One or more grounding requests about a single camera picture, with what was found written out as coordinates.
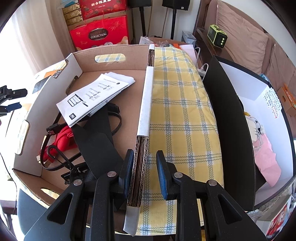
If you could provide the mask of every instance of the red gift box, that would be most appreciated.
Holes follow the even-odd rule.
[[[106,13],[127,10],[126,0],[80,0],[79,3],[84,20]]]
[[[127,15],[97,20],[70,31],[77,50],[101,45],[128,44]]]

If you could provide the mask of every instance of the metal rivet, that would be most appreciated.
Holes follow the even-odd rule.
[[[176,178],[181,178],[182,176],[183,176],[183,174],[181,172],[174,173],[174,177],[176,177]]]
[[[82,181],[80,179],[77,179],[73,183],[74,183],[75,186],[79,186],[79,185],[82,184]]]
[[[116,172],[115,171],[110,171],[110,172],[107,173],[107,175],[109,177],[115,177],[116,176]]]
[[[216,186],[217,182],[215,180],[209,180],[209,185],[210,186]]]

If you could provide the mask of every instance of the chinese characters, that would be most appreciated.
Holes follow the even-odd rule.
[[[103,4],[103,3],[106,3],[106,2],[111,2],[111,0],[101,0],[101,1],[98,1],[98,2],[95,2],[95,3],[92,3],[91,6],[94,7],[95,5]]]

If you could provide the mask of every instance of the wall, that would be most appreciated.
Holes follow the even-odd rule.
[[[162,4],[162,0],[153,0],[149,36],[151,35],[161,36],[162,30],[163,30],[163,23],[165,19],[165,12],[167,9],[166,7],[161,6],[161,4]],[[177,10],[175,37],[174,37],[175,40],[181,40],[182,30],[189,31],[189,32],[193,31],[199,5],[200,5],[200,0],[191,0],[188,11]],[[150,7],[144,8],[146,34],[148,34],[150,10],[151,10]],[[135,22],[136,41],[139,42],[139,39],[142,36],[142,26],[141,26],[139,8],[134,8],[133,14],[134,14],[134,22]],[[172,17],[173,17],[173,10],[169,8],[167,18],[166,18],[163,38],[170,39]]]
[[[296,66],[296,43],[292,39],[288,30],[279,18],[261,0],[223,0],[248,14],[257,21],[268,33],[270,33],[280,46],[284,49],[288,57]],[[166,8],[161,6],[162,0],[153,0],[152,17],[149,36],[161,36]],[[176,27],[174,39],[180,41],[182,30],[193,31],[200,0],[191,0],[188,11],[177,10]],[[145,8],[146,34],[148,32],[148,22],[150,7]],[[133,9],[135,19],[135,33],[137,42],[142,35],[141,19],[139,9]],[[172,9],[168,10],[163,37],[169,39],[172,23]]]
[[[248,14],[280,44],[296,66],[296,43],[280,19],[261,0],[223,0]]]

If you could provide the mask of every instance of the yellow checkered fabric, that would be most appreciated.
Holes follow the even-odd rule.
[[[196,67],[187,54],[173,47],[156,47],[154,66],[149,156],[137,235],[176,232],[176,201],[165,201],[160,192],[158,150],[179,172],[223,185],[216,120]]]

